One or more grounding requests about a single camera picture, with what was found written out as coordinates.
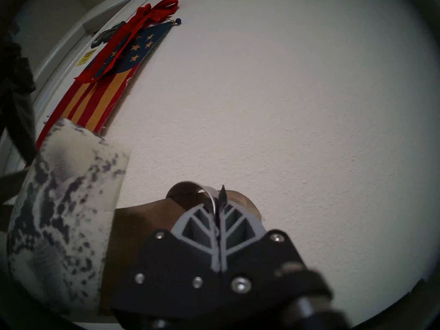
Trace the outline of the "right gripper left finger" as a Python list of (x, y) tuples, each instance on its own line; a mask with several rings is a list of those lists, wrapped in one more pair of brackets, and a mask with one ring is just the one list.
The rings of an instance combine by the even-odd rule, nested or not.
[(204, 203), (155, 213), (113, 286), (117, 320), (189, 320), (221, 305), (215, 223)]

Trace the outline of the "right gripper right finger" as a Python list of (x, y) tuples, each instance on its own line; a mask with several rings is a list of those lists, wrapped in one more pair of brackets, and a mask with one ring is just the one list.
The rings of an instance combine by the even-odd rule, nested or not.
[(219, 191), (219, 299), (295, 300), (307, 294), (307, 268), (289, 237)]

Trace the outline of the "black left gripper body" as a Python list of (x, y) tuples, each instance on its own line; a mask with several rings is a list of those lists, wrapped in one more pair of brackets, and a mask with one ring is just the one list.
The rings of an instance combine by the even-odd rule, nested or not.
[(1, 100), (12, 93), (29, 96), (35, 91), (29, 60), (21, 51), (20, 44), (12, 40), (1, 41)]

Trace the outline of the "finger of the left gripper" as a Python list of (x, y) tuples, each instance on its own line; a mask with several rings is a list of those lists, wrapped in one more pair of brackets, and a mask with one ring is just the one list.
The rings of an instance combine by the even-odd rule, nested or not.
[(25, 163), (36, 156), (35, 116), (30, 96), (8, 90), (5, 93), (5, 127)]

